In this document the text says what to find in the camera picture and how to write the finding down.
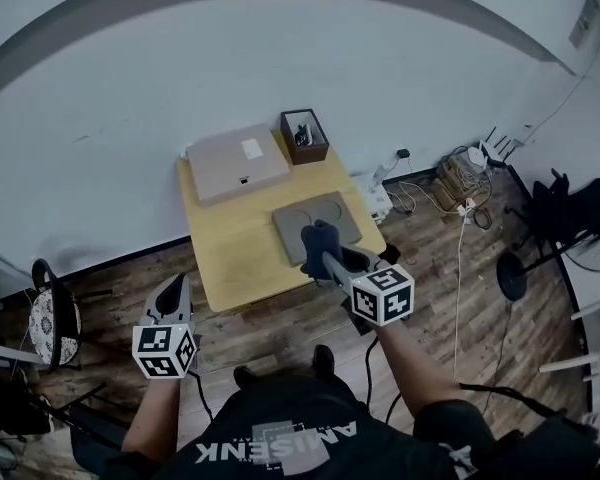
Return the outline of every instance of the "wooden floor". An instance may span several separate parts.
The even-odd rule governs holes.
[[[428,181],[421,180],[426,187]],[[397,186],[390,188],[399,193]],[[451,371],[453,367],[456,289],[458,285],[458,239],[461,223],[455,215],[440,213],[414,187],[407,190],[417,201],[413,214],[397,212],[380,226],[386,241],[402,252],[400,263],[416,280],[415,311],[407,325],[415,340]],[[529,277],[526,297],[511,306],[496,283],[496,260],[523,229],[513,216],[504,215],[506,205],[520,207],[522,196],[506,172],[493,178],[493,196],[487,203],[493,225],[487,231],[467,225],[461,248],[459,347],[457,378],[466,383],[492,384],[508,311],[513,313],[503,346],[498,384],[511,386],[554,408],[566,407],[578,418],[586,408],[586,388],[577,369],[538,374],[538,366],[580,353],[578,338],[569,320],[572,312],[566,287],[557,265],[548,263]],[[525,262],[537,256],[531,243],[519,252]],[[197,332],[202,335],[198,372],[204,393],[214,412],[236,391],[233,368],[246,364],[256,373],[283,367],[306,367],[316,344],[329,345],[336,358],[336,373],[349,383],[360,400],[367,393],[364,354],[373,336],[360,338],[344,311],[343,295],[334,288],[309,284],[250,308],[212,313],[205,301],[196,260],[190,244],[173,247],[99,271],[70,283],[76,294],[113,289],[114,296],[92,300],[81,307],[83,330],[89,339],[129,350],[131,328],[140,318],[148,293],[163,279],[187,272],[194,286]],[[3,312],[8,317],[8,338],[16,346],[25,327],[25,313]],[[135,406],[147,385],[132,360],[124,355],[83,344],[78,362],[81,371],[41,372],[35,390],[58,406],[107,382],[106,396]],[[380,347],[371,354],[373,416],[384,420],[397,388]],[[487,396],[468,393],[480,410]],[[540,421],[522,404],[493,395],[485,414],[496,436],[511,429],[529,431]],[[199,435],[208,424],[195,380],[182,384],[179,443]],[[413,419],[398,403],[391,424],[411,432]],[[22,465],[22,478],[88,478],[74,463],[68,431],[30,439]]]

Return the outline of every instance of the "patterned cushion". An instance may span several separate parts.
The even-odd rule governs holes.
[[[76,311],[76,321],[78,323],[78,332],[82,330],[82,321],[80,320],[80,311],[78,306],[73,304]],[[46,364],[51,364],[53,354],[53,299],[51,290],[46,290],[33,302],[31,314],[29,315],[29,335],[38,355]],[[71,361],[78,352],[78,340],[73,338],[62,338],[62,349],[60,351],[60,364],[66,364]]]

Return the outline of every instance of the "black shoe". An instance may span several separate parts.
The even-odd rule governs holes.
[[[333,375],[336,371],[336,360],[333,352],[326,345],[316,345],[313,351],[313,369],[318,376]]]
[[[255,384],[259,379],[258,376],[246,366],[238,366],[233,370],[233,380],[235,380],[238,387],[242,389]]]

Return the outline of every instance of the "gray tray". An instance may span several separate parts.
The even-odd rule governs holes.
[[[307,260],[300,232],[303,227],[314,224],[316,220],[324,220],[338,228],[341,244],[354,244],[362,238],[340,192],[323,194],[278,208],[273,211],[272,218],[293,267]]]

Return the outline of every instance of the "wooden table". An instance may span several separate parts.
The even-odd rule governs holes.
[[[273,135],[287,162],[279,132]],[[188,160],[177,161],[180,190],[191,241],[209,307],[226,311],[311,282],[300,267],[291,267],[271,221],[273,210],[338,191],[353,216],[362,240],[375,253],[385,242],[364,201],[333,148],[323,162],[291,166],[291,178],[213,206],[198,205]]]

